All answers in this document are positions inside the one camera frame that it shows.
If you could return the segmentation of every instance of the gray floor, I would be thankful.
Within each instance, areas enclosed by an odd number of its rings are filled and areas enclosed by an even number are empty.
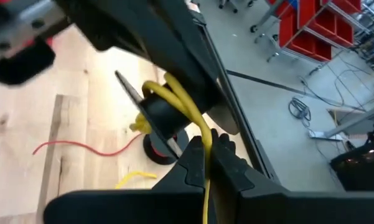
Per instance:
[[[274,53],[274,46],[267,38],[257,44],[253,42],[259,33],[250,33],[249,27],[268,10],[266,2],[257,0],[253,7],[247,8],[246,1],[239,1],[238,6],[240,11],[234,14],[228,7],[219,9],[217,0],[200,0],[200,10],[225,68],[304,91],[298,76],[306,76],[314,69],[313,64],[294,61],[285,55],[267,63],[266,59]],[[276,24],[267,34],[277,32]],[[328,166],[328,161],[344,150],[343,145],[339,143],[338,150],[334,142],[308,138],[308,130],[288,111],[288,103],[297,93],[232,75],[230,80],[255,136],[261,141],[286,188],[298,191],[343,190]],[[341,103],[336,82],[345,104],[365,110],[374,107],[374,73],[353,52],[342,53],[307,81],[321,97]],[[301,100],[311,109],[311,129],[325,131],[335,127],[326,111],[333,106],[308,96]]]

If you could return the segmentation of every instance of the yellow cable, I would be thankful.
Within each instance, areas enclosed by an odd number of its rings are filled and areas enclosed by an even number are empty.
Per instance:
[[[137,176],[137,175],[141,175],[143,177],[150,177],[150,178],[154,178],[156,179],[157,178],[157,175],[156,174],[150,174],[150,173],[147,173],[147,172],[141,172],[141,171],[134,171],[134,172],[131,172],[129,174],[126,175],[126,177],[123,177],[123,179],[118,183],[116,184],[115,186],[115,189],[120,189],[121,187],[123,187],[124,184],[126,184],[132,177],[134,176]]]
[[[146,81],[143,85],[143,91],[153,91],[158,96],[166,100],[170,105],[179,110],[193,123],[195,123],[202,133],[202,143],[205,148],[205,170],[206,170],[206,181],[205,181],[205,197],[203,201],[203,224],[207,224],[208,220],[208,200],[209,200],[209,189],[210,189],[210,151],[212,149],[212,132],[200,114],[194,101],[188,95],[182,85],[175,79],[170,73],[164,75],[164,79],[170,86],[173,92],[167,88],[160,86],[158,83],[152,81]],[[130,129],[133,131],[140,131],[149,134],[152,129],[142,114],[138,114],[136,122],[130,125]]]

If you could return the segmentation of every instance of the wooden surface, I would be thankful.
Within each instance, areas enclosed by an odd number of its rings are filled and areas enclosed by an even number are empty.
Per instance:
[[[40,223],[45,204],[56,196],[78,189],[113,189],[136,170],[155,173],[158,179],[135,177],[123,188],[148,189],[172,167],[145,156],[143,137],[116,157],[67,144],[44,147],[33,156],[40,143],[52,140],[79,141],[101,152],[123,147],[137,135],[128,126],[138,111],[114,71],[140,94],[146,80],[159,77],[163,83],[163,71],[151,63],[117,49],[98,53],[74,27],[56,36],[53,49],[57,58],[52,68],[20,87],[0,85],[0,223]],[[200,134],[194,124],[187,132],[190,138]],[[240,137],[231,138],[237,154],[248,160]]]

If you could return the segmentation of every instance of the red wire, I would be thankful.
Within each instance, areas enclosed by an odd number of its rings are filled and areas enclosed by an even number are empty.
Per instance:
[[[50,142],[45,142],[45,143],[42,143],[41,145],[37,146],[37,148],[33,151],[32,155],[36,154],[39,149],[41,149],[42,147],[44,146],[48,146],[48,145],[51,145],[51,144],[58,144],[58,143],[66,143],[66,144],[73,144],[73,145],[76,145],[76,146],[80,146],[80,147],[84,147],[86,149],[88,149],[89,151],[99,155],[99,156],[106,156],[106,157],[109,157],[109,156],[115,156],[121,152],[123,152],[125,149],[127,149],[130,144],[136,140],[136,138],[138,138],[140,135],[142,135],[142,133],[136,135],[134,138],[132,138],[130,140],[129,143],[127,143],[127,145],[125,145],[125,147],[121,148],[120,150],[116,151],[116,152],[111,152],[111,153],[104,153],[104,152],[98,152],[97,150],[93,149],[92,147],[90,146],[87,146],[86,144],[83,144],[83,143],[80,143],[80,142],[75,142],[75,141],[50,141]]]

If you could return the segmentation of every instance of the red storage bin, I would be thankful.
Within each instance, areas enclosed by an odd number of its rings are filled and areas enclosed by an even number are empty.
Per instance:
[[[314,54],[311,55],[311,58],[320,62],[329,62],[332,60],[332,46],[327,42],[316,39],[315,51]]]
[[[347,14],[361,12],[361,0],[332,0],[332,2]]]
[[[343,19],[337,18],[336,36],[330,39],[343,47],[351,47],[354,40],[354,29]]]
[[[271,3],[272,5],[275,4],[275,2],[276,2],[276,0],[269,0],[269,3]],[[283,18],[286,18],[286,17],[290,16],[293,12],[294,12],[293,7],[287,1],[282,2],[282,4],[275,11],[276,15],[280,19],[283,19]]]
[[[296,32],[297,15],[292,13],[290,16],[283,18],[279,25],[279,46],[284,47]],[[310,56],[315,51],[315,37],[307,32],[301,32],[288,44],[287,48]]]
[[[321,8],[320,0],[299,1],[299,27],[303,27]],[[309,28],[317,33],[333,37],[336,35],[336,15],[324,9],[311,23]]]

